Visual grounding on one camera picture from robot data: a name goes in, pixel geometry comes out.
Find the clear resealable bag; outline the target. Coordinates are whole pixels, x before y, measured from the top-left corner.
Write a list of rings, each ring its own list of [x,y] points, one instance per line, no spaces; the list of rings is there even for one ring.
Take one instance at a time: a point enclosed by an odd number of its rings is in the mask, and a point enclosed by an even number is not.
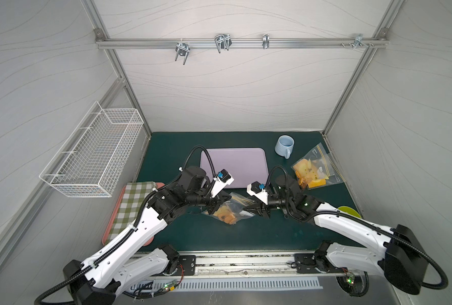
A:
[[[344,184],[345,179],[336,166],[331,154],[326,154],[323,159],[323,172],[325,174],[326,186]]]

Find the resealable bag with duck print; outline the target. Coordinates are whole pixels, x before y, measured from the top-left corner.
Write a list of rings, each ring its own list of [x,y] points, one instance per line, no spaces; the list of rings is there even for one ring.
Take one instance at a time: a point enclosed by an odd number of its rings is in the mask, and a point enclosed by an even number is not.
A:
[[[230,196],[231,198],[224,202],[215,213],[209,214],[204,211],[203,215],[213,217],[229,225],[233,225],[243,219],[249,219],[255,215],[243,210],[243,208],[253,205],[253,200],[234,192],[230,193]]]

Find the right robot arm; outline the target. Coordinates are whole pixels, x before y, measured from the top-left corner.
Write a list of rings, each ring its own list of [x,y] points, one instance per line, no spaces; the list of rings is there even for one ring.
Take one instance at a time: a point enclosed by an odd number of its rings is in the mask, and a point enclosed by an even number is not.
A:
[[[358,243],[356,247],[325,241],[312,262],[320,273],[330,268],[355,269],[383,276],[393,287],[418,295],[422,288],[443,290],[449,279],[423,249],[408,227],[382,226],[353,216],[327,202],[308,196],[283,167],[275,182],[255,181],[246,188],[253,204],[246,211],[268,218],[273,209],[284,210],[300,223],[310,223]]]

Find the resealable bag table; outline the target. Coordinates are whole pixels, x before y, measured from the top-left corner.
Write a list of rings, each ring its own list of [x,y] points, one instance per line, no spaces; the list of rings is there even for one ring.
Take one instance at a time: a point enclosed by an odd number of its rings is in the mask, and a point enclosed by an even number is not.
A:
[[[292,169],[301,189],[314,189],[326,186],[334,175],[334,169],[326,149],[319,143],[303,158],[299,159]]]

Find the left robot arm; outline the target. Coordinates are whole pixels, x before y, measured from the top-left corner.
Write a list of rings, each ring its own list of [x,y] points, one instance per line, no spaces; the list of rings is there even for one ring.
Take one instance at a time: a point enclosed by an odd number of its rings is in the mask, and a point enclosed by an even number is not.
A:
[[[173,273],[179,255],[171,245],[134,263],[128,261],[189,207],[206,207],[213,214],[230,199],[224,189],[233,183],[232,175],[225,169],[212,174],[209,178],[202,168],[185,163],[175,179],[145,197],[136,219],[125,230],[87,259],[69,262],[63,270],[64,281],[43,292],[34,303],[45,304],[47,297],[68,288],[71,304],[112,304],[128,285],[149,275]]]

